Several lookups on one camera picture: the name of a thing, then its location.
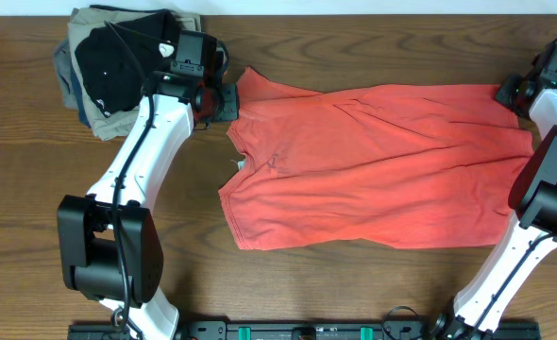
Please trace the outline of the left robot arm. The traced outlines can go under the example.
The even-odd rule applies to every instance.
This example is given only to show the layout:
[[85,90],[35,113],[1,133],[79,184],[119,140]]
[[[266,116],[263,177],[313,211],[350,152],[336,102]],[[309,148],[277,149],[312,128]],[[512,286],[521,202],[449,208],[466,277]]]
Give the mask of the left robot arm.
[[70,339],[178,337],[179,311],[160,288],[153,210],[180,147],[211,122],[236,119],[238,95],[222,81],[229,54],[213,36],[184,30],[159,51],[170,64],[143,78],[137,118],[110,167],[58,207],[65,286],[111,311],[108,325],[70,326]]

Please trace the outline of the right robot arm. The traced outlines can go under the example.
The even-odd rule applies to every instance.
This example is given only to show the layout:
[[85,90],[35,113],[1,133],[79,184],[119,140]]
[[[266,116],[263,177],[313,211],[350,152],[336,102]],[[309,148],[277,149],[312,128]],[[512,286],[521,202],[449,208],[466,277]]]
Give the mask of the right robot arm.
[[538,339],[530,321],[502,314],[533,269],[557,248],[557,41],[536,56],[525,75],[509,75],[495,99],[534,122],[542,142],[515,180],[505,234],[475,278],[424,333],[426,339]]

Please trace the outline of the red printed t-shirt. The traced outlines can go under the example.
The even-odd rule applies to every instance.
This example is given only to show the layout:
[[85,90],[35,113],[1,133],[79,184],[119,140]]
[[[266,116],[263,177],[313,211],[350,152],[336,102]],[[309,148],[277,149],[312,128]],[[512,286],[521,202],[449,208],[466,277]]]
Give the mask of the red printed t-shirt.
[[238,248],[366,240],[483,247],[504,232],[532,135],[493,85],[380,85],[319,93],[247,69],[220,189]]

